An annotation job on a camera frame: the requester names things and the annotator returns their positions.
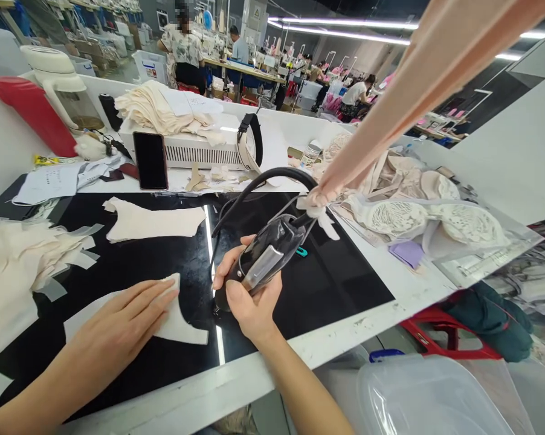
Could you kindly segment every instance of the chair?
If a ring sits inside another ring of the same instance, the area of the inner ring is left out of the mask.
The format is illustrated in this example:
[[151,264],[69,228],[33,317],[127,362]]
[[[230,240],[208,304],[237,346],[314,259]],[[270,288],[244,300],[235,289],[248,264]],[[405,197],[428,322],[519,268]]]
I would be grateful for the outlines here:
[[[448,334],[448,348],[444,349],[436,343],[419,323],[431,323],[435,331],[442,331]],[[414,317],[404,320],[400,323],[407,332],[409,332],[418,343],[426,349],[423,355],[442,355],[452,359],[502,359],[502,356],[482,340],[481,349],[459,350],[458,349],[458,330],[474,334],[467,327],[458,322],[455,318],[442,311],[436,305],[426,308],[417,313]]]

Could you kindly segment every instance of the fluorescent light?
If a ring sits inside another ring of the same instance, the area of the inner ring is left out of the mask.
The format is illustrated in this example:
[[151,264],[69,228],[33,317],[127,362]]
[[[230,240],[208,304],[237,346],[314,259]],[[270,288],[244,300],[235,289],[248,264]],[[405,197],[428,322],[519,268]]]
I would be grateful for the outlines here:
[[415,23],[402,23],[393,21],[361,21],[335,18],[281,18],[280,20],[286,23],[299,24],[328,24],[339,26],[392,28],[406,30],[415,30],[418,28],[418,25]]
[[[284,23],[298,23],[298,24],[325,24],[335,26],[349,26],[349,27],[372,27],[372,28],[390,28],[390,29],[403,29],[403,30],[415,30],[418,28],[419,23],[403,23],[395,21],[361,21],[350,19],[337,19],[337,18],[280,18],[269,17],[268,22],[284,22]],[[520,35],[523,39],[544,39],[544,31],[528,31]]]
[[318,30],[318,29],[311,29],[308,27],[295,27],[295,26],[281,26],[276,21],[270,21],[268,22],[273,27],[277,28],[284,28],[288,29],[293,32],[297,33],[314,33],[314,34],[321,34],[325,36],[339,36],[339,37],[346,37],[350,39],[363,39],[363,40],[372,40],[376,42],[385,42],[386,44],[398,44],[398,45],[409,45],[410,40],[409,39],[395,39],[392,37],[386,37],[386,36],[376,36],[376,35],[365,35],[365,34],[359,34],[359,33],[347,33],[347,32],[337,32],[333,30]]
[[500,53],[496,55],[496,59],[504,59],[504,60],[520,60],[521,58],[522,58],[521,54]]
[[522,35],[520,35],[520,37],[524,39],[544,39],[545,32],[530,31],[523,33]]

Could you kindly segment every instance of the fabric piece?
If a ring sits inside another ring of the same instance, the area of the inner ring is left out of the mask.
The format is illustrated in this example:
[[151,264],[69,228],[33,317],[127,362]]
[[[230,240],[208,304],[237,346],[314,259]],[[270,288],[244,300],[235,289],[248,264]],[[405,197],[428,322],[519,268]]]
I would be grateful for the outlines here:
[[117,212],[117,222],[107,235],[111,243],[148,237],[192,237],[206,218],[201,207],[151,211],[115,197],[103,206]]
[[395,79],[308,201],[325,206],[345,187],[359,186],[395,139],[544,17],[545,0],[431,0]]
[[424,250],[422,247],[414,242],[409,240],[408,242],[398,243],[397,245],[392,245],[389,247],[389,251],[396,257],[398,260],[401,260],[407,264],[412,269],[417,269],[419,262],[424,256]]
[[45,219],[0,218],[0,352],[37,320],[32,291],[65,269],[65,256],[90,236],[72,236]]
[[485,283],[462,292],[460,300],[446,312],[470,328],[507,362],[530,356],[532,323],[512,301],[503,299]]
[[63,287],[59,281],[54,279],[47,281],[47,284],[39,292],[47,296],[51,302],[55,302],[57,299],[67,294],[65,287]]
[[[166,292],[171,290],[178,289],[180,286],[180,274],[175,273],[163,281],[174,279],[175,283],[170,287]],[[91,317],[95,315],[99,309],[106,304],[108,300],[115,297],[119,293],[125,290],[120,290],[117,292],[112,292],[106,294],[103,297],[100,297],[96,301],[93,301],[87,307],[83,308],[80,312],[76,313],[73,317],[66,320],[63,324],[65,328],[65,337],[66,342],[68,343],[77,331],[87,322]],[[165,338],[167,340],[181,341],[182,343],[190,344],[207,344],[208,343],[208,331],[196,329],[193,326],[189,325],[180,310],[179,298],[175,298],[167,308],[169,313],[166,321],[159,329],[159,331],[154,334],[156,337]]]
[[122,118],[131,118],[136,124],[146,128],[153,128],[163,136],[191,133],[206,137],[211,146],[226,143],[226,139],[222,134],[208,129],[214,125],[210,115],[194,112],[176,116],[166,98],[162,95],[162,91],[180,92],[170,90],[162,83],[148,80],[143,85],[117,97],[115,99],[115,108]]

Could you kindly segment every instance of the green cloth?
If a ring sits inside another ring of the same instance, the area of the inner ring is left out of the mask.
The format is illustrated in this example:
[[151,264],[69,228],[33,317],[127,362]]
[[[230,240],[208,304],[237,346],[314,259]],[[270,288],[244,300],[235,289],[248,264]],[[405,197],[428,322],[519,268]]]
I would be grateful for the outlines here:
[[475,284],[446,312],[470,328],[506,361],[517,363],[530,355],[532,323],[528,316],[489,285]]

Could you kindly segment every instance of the seated worker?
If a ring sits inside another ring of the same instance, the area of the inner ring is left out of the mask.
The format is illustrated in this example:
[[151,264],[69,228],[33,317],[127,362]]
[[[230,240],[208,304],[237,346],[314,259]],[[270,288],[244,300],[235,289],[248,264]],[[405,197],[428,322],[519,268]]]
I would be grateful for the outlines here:
[[195,86],[201,95],[206,92],[202,45],[200,38],[190,30],[190,14],[185,4],[176,4],[176,19],[178,25],[168,24],[164,27],[162,39],[158,48],[168,53],[168,80],[171,88],[176,88],[176,82]]
[[[283,288],[281,273],[254,298],[237,281],[229,280],[224,285],[224,278],[253,237],[241,238],[242,246],[226,253],[216,270],[213,288],[226,292],[240,330],[262,355],[298,433],[353,435],[347,417],[273,320]],[[164,292],[173,284],[173,280],[144,281],[110,299],[37,379],[0,407],[0,435],[55,433],[64,421],[99,395],[166,320],[169,303],[178,293]]]
[[232,45],[232,59],[248,63],[248,45],[240,38],[236,26],[230,28],[230,38],[234,42]]
[[355,83],[347,92],[345,92],[341,107],[339,107],[340,112],[343,114],[341,121],[349,123],[352,119],[357,117],[357,113],[361,109],[360,103],[365,103],[367,101],[367,93],[374,84],[375,75],[369,74],[368,78],[362,82]]
[[452,136],[458,139],[464,139],[469,134],[471,122],[466,117],[463,117],[454,127],[449,128],[449,132]]

